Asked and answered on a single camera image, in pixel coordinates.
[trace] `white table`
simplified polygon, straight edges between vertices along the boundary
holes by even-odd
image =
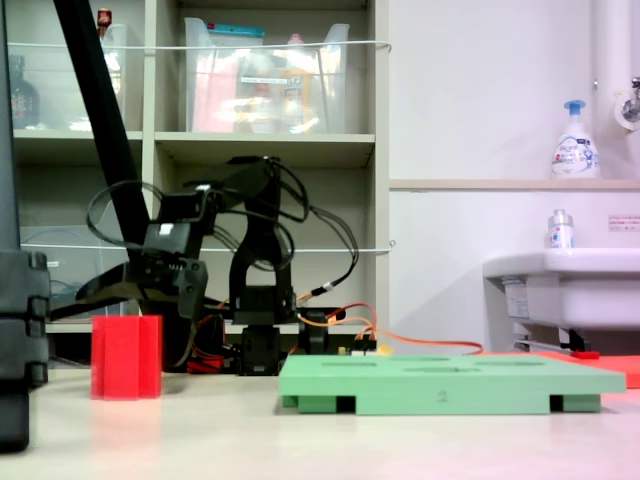
[[[1,480],[640,478],[640,391],[600,414],[297,415],[276,378],[170,376],[160,400],[89,399],[88,371],[32,395],[26,454]]]

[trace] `white bottle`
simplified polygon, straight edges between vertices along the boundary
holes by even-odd
[[[574,248],[573,217],[564,210],[554,210],[549,217],[549,246],[551,248]]]
[[[582,100],[565,103],[569,110],[569,125],[560,137],[551,163],[551,178],[599,178],[600,156],[591,135],[580,121]]]

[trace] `red mat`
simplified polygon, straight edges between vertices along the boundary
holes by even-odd
[[[624,373],[627,377],[627,388],[640,388],[640,355],[601,356],[597,359],[581,359],[559,352],[538,353],[488,353],[487,355],[540,355],[547,358],[577,363],[587,367],[600,368],[611,372]]]

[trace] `green foam board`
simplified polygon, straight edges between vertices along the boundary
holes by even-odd
[[[598,412],[625,376],[539,356],[290,356],[284,407],[300,413],[474,415]]]

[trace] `clear plastic bin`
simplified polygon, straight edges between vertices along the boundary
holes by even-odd
[[[127,25],[111,25],[103,40],[105,60],[125,127],[140,130],[143,52],[118,48],[127,45],[140,42]],[[9,55],[14,128],[91,131],[66,47],[9,45]]]
[[[107,235],[121,238],[111,203],[97,226]],[[52,308],[72,303],[85,283],[128,260],[126,250],[105,244],[86,226],[21,227],[20,239],[23,250],[42,252],[47,256]],[[128,303],[111,305],[76,318],[134,313],[132,307]]]
[[[212,46],[185,19],[188,47]],[[326,42],[346,41],[334,25]],[[346,133],[346,46],[187,50],[186,128],[219,133]]]

